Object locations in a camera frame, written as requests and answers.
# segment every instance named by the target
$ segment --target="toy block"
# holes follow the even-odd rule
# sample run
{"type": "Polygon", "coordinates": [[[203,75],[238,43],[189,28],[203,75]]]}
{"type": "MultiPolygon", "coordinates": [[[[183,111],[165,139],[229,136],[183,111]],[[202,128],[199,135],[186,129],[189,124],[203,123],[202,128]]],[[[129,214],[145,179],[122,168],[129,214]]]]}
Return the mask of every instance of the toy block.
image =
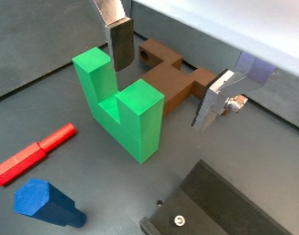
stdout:
{"type": "Polygon", "coordinates": [[[74,200],[47,181],[31,179],[15,192],[16,213],[55,225],[80,228],[86,215],[75,208],[74,200]]]}
{"type": "Polygon", "coordinates": [[[145,163],[158,150],[165,95],[143,79],[119,92],[111,57],[99,48],[72,61],[95,120],[145,163]]]}
{"type": "Polygon", "coordinates": [[[74,134],[76,129],[71,123],[64,125],[42,142],[32,143],[0,164],[0,186],[7,184],[20,173],[35,165],[47,153],[63,143],[74,134]]]}
{"type": "Polygon", "coordinates": [[[142,78],[166,95],[163,115],[167,115],[190,95],[202,98],[205,87],[217,76],[203,68],[191,74],[182,73],[183,56],[154,39],[141,44],[139,54],[142,62],[154,67],[142,78]]]}

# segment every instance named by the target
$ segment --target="blue hexagonal prism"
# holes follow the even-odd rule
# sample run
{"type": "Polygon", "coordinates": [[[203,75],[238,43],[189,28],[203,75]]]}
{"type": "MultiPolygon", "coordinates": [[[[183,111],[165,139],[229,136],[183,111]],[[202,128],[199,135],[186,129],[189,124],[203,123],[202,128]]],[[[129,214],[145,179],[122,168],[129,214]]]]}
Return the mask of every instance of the blue hexagonal prism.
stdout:
{"type": "Polygon", "coordinates": [[[86,215],[75,208],[74,200],[47,181],[31,179],[15,192],[15,212],[50,222],[80,228],[86,215]]]}

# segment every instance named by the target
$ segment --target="red block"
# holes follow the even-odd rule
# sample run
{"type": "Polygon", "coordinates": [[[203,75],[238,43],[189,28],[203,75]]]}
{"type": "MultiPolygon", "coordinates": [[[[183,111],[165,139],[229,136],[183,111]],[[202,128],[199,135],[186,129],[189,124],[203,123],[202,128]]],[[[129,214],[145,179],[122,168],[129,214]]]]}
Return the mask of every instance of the red block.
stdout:
{"type": "Polygon", "coordinates": [[[39,162],[64,140],[76,133],[71,123],[64,125],[40,143],[32,143],[24,150],[16,153],[0,164],[0,186],[23,173],[36,162],[39,162]]]}

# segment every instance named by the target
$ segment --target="brown block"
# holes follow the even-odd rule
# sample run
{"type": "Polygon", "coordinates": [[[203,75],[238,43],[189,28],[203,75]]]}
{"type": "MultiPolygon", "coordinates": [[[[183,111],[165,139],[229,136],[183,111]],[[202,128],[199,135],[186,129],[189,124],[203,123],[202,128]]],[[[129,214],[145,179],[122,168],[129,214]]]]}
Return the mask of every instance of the brown block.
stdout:
{"type": "Polygon", "coordinates": [[[205,87],[217,76],[203,68],[191,74],[182,73],[183,56],[154,39],[141,45],[139,52],[141,60],[154,67],[142,78],[166,95],[163,115],[167,115],[190,95],[202,98],[205,87]]]}

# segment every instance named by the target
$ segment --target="green block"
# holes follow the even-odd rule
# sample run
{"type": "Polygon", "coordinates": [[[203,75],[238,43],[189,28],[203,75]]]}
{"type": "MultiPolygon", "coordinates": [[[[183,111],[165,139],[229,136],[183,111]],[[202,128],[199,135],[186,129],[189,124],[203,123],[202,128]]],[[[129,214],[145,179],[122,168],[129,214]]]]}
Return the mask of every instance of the green block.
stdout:
{"type": "Polygon", "coordinates": [[[99,48],[72,61],[95,120],[145,163],[159,146],[165,95],[143,79],[119,92],[111,58],[99,48]]]}

